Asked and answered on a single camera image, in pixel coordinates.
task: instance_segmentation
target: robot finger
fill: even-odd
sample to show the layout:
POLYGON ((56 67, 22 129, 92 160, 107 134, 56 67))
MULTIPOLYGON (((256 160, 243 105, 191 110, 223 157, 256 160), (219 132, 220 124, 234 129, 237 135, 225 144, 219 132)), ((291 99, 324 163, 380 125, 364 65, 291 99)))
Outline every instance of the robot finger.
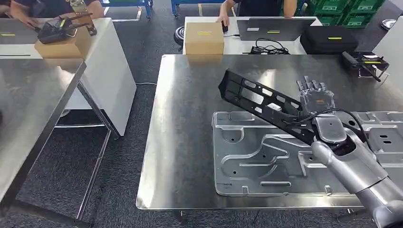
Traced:
POLYGON ((305 83, 307 84, 307 89, 313 88, 312 82, 309 81, 308 76, 304 76, 304 78, 305 78, 305 83))
POLYGON ((314 89, 320 89, 321 88, 320 84, 315 80, 312 80, 312 84, 314 85, 314 89))
POLYGON ((305 87, 304 87, 304 85, 302 84, 301 81, 297 81, 297 84, 298 84, 298 89, 299 89, 300 91, 305 90, 305 87))
POLYGON ((323 90, 323 91, 327 90, 325 83, 321 82, 321 83, 320 83, 320 86, 322 87, 322 90, 323 90))

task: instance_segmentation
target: black case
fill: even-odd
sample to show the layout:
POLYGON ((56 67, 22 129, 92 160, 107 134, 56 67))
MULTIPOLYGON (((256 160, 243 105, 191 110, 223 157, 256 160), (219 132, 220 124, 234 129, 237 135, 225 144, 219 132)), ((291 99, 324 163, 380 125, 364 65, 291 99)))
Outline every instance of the black case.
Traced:
POLYGON ((309 55, 341 54, 358 46, 356 38, 342 26, 310 26, 302 33, 300 42, 309 55))

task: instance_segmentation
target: white table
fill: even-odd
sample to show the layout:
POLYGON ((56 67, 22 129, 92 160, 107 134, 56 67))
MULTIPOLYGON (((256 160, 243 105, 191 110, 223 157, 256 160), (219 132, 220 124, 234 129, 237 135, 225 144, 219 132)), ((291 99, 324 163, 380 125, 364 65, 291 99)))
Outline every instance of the white table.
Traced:
MULTIPOLYGON (((218 17, 186 17, 185 18, 185 31, 186 31, 186 23, 187 22, 215 22, 218 17)), ((225 36, 239 34, 237 20, 248 20, 251 17, 230 17, 230 25, 228 26, 228 32, 225 33, 225 36)), ((311 26, 322 26, 322 23, 317 19, 317 17, 294 17, 294 18, 311 18, 316 19, 311 26)), ((305 55, 306 52, 299 42, 299 38, 295 41, 281 41, 280 42, 285 48, 287 48, 290 54, 301 54, 305 55)), ((254 41, 242 41, 240 37, 224 37, 224 54, 242 54, 244 52, 250 52, 252 46, 255 45, 254 41)), ((273 45, 273 42, 269 41, 259 41, 259 45, 267 46, 273 45)), ((186 54, 185 47, 183 47, 183 54, 186 54)))
MULTIPOLYGON (((136 84, 120 45, 111 18, 94 20, 98 34, 91 37, 91 48, 85 59, 87 68, 81 80, 98 107, 104 110, 119 135, 124 135, 132 108, 136 84)), ((42 58, 33 39, 26 44, 0 44, 0 58, 42 58)), ((66 109, 91 109, 76 89, 66 109)))
POLYGON ((374 48, 373 52, 379 57, 384 57, 390 64, 387 73, 390 74, 388 80, 399 85, 403 95, 403 67, 402 67, 402 38, 403 38, 403 16, 399 17, 389 32, 382 38, 381 42, 374 48))

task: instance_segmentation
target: blue rack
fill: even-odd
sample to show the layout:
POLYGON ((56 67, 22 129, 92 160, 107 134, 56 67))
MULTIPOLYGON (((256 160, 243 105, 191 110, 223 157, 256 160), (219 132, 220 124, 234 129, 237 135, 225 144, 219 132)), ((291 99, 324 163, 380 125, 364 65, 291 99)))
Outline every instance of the blue rack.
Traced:
POLYGON ((153 7, 153 0, 109 0, 109 3, 101 1, 103 7, 124 7, 124 6, 144 6, 147 19, 151 19, 150 8, 153 7))
POLYGON ((178 12, 176 11, 176 6, 179 4, 199 4, 199 3, 223 3, 224 0, 171 0, 172 14, 175 18, 178 18, 178 12))

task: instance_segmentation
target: table leg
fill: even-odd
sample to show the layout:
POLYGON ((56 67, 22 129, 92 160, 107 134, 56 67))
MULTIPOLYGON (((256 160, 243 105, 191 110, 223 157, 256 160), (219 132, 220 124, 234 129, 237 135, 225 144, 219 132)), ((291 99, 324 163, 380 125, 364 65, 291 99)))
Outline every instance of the table leg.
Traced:
POLYGON ((347 214, 337 216, 338 222, 349 222, 354 221, 354 219, 362 218, 368 216, 365 209, 354 211, 353 209, 347 209, 347 214))
POLYGON ((91 223, 84 222, 75 218, 71 218, 67 215, 62 215, 60 213, 54 212, 49 209, 41 208, 36 205, 32 205, 18 199, 15 199, 11 205, 11 209, 19 212, 30 214, 36 217, 41 217, 51 221, 61 222, 64 224, 72 225, 74 227, 89 228, 92 226, 91 223))
POLYGON ((175 0, 171 0, 172 14, 175 18, 178 18, 178 12, 176 11, 175 0))
POLYGON ((87 89, 82 85, 81 81, 77 85, 78 90, 80 93, 83 95, 83 97, 87 100, 88 104, 91 106, 91 108, 94 110, 95 114, 98 116, 98 118, 104 123, 105 127, 108 129, 108 133, 106 134, 106 137, 104 139, 104 143, 102 144, 101 151, 99 152, 98 158, 95 163, 95 167, 92 171, 92 175, 90 178, 90 181, 87 185, 86 192, 84 194, 83 201, 81 202, 80 209, 78 210, 77 214, 77 219, 82 219, 84 215, 84 211, 86 210, 86 206, 88 203, 88 199, 91 195, 91 190, 94 186, 94 182, 96 179, 96 176, 98 174, 99 167, 101 166, 102 159, 105 154, 105 149, 106 145, 108 144, 108 140, 111 136, 111 134, 115 137, 119 137, 119 133, 117 129, 112 125, 112 123, 109 121, 109 118, 107 118, 106 115, 102 112, 102 110, 98 107, 98 105, 95 103, 94 99, 91 97, 87 89))
POLYGON ((92 171, 91 178, 87 185, 87 189, 84 194, 83 201, 81 202, 80 209, 78 210, 77 219, 81 220, 83 218, 84 211, 86 210, 88 199, 89 199, 89 196, 91 195, 91 190, 94 186, 96 176, 98 175, 98 170, 99 170, 99 167, 101 166, 102 159, 104 158, 106 145, 108 144, 108 140, 109 140, 110 136, 111 136, 111 131, 108 131, 108 133, 105 136, 104 143, 102 144, 101 151, 98 154, 98 158, 96 160, 95 167, 92 171))
POLYGON ((89 94, 88 90, 83 86, 81 81, 78 82, 77 89, 80 91, 80 93, 83 95, 83 97, 87 100, 89 106, 91 106, 92 110, 95 112, 95 114, 98 116, 98 118, 102 121, 102 123, 105 125, 105 127, 111 131, 113 138, 114 139, 119 138, 119 132, 113 126, 113 124, 109 120, 109 118, 104 114, 104 112, 95 103, 94 99, 89 94))
POLYGON ((182 225, 186 224, 186 219, 185 216, 183 215, 183 211, 181 210, 174 210, 172 211, 173 216, 175 217, 176 220, 182 225))

